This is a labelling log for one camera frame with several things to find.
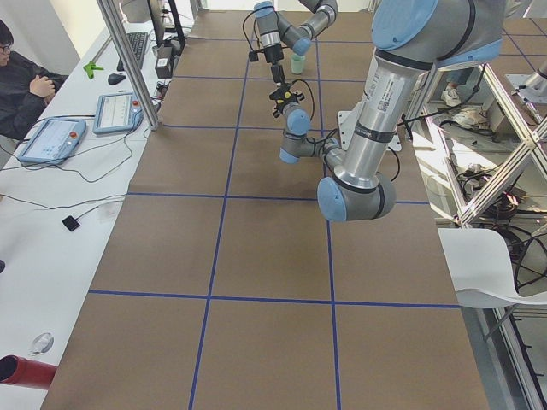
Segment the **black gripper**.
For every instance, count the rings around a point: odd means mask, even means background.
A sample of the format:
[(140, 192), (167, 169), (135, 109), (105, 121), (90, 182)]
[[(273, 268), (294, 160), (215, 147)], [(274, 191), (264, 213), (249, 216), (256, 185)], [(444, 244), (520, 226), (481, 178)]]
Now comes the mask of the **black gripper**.
[[(274, 102), (272, 115), (282, 115), (288, 105), (291, 103), (298, 105), (304, 99), (303, 93), (301, 91), (292, 91), (291, 86), (292, 83), (283, 83), (269, 94), (268, 98)], [(285, 104), (278, 106), (276, 104), (278, 99), (285, 100)]]

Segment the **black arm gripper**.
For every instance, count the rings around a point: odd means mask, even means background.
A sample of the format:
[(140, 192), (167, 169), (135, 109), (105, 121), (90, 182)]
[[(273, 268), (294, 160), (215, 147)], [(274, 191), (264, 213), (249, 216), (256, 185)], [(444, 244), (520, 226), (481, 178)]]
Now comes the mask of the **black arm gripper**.
[(263, 53), (266, 62), (270, 64), (270, 71), (274, 81), (284, 80), (284, 71), (282, 64), (280, 63), (284, 59), (282, 46), (280, 44), (273, 44), (265, 46)]

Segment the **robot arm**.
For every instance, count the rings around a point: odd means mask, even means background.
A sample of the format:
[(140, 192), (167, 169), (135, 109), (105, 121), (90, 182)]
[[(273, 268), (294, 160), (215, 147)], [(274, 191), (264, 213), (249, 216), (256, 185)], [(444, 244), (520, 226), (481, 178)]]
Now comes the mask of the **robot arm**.
[(332, 26), (337, 19), (338, 3), (331, 0), (300, 1), (313, 13), (304, 23), (295, 26), (280, 12), (276, 11), (271, 1), (256, 3), (253, 12), (258, 28), (258, 39), (262, 46), (249, 53), (249, 60), (256, 62), (258, 54), (263, 53), (270, 64), (273, 82), (276, 85), (285, 83), (281, 61), (284, 59), (285, 45), (298, 56), (305, 56), (312, 40)]
[(288, 163), (319, 156), (330, 175), (318, 184), (317, 201), (331, 222), (372, 220), (396, 201), (391, 181), (379, 172), (418, 78), (433, 68), (477, 66), (498, 56), (506, 4), (503, 1), (384, 1), (372, 23), (376, 68), (357, 104), (350, 144), (308, 137), (311, 127), (301, 96), (285, 81), (284, 49), (303, 56), (311, 42), (337, 19), (334, 1), (308, 1), (311, 16), (293, 26), (270, 2), (258, 3), (255, 17), (276, 89), (273, 113), (285, 119), (280, 158)]

